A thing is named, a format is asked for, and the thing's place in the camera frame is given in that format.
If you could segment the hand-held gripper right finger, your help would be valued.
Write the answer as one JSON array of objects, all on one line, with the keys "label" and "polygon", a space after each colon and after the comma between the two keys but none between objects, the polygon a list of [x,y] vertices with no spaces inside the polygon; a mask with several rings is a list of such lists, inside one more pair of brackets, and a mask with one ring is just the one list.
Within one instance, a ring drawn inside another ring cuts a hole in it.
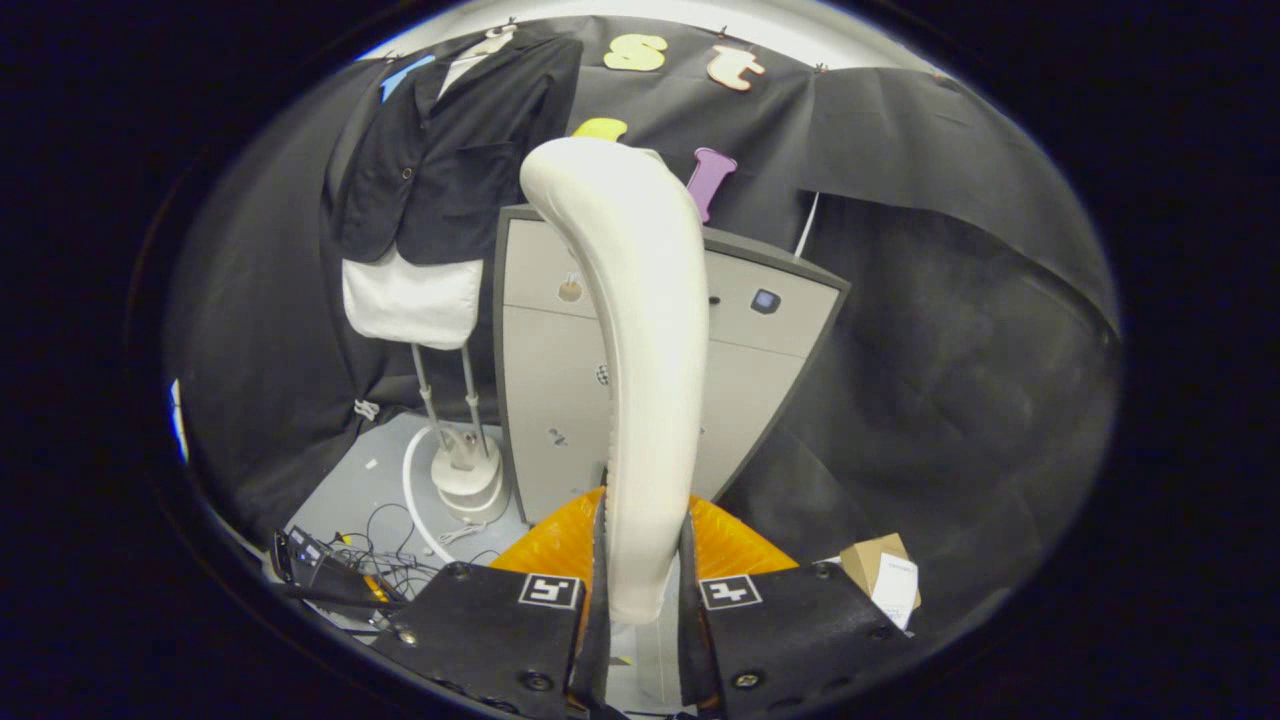
[{"label": "hand-held gripper right finger", "polygon": [[908,665],[908,634],[838,564],[797,562],[703,498],[678,564],[681,692],[701,716],[822,716]]}]

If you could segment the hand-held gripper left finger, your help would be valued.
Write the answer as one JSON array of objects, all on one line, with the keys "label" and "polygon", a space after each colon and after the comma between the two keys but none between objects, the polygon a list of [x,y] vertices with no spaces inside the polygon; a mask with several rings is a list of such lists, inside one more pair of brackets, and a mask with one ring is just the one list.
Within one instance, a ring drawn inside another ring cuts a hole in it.
[{"label": "hand-held gripper left finger", "polygon": [[431,689],[515,716],[596,716],[609,665],[603,488],[488,565],[445,565],[372,642]]}]

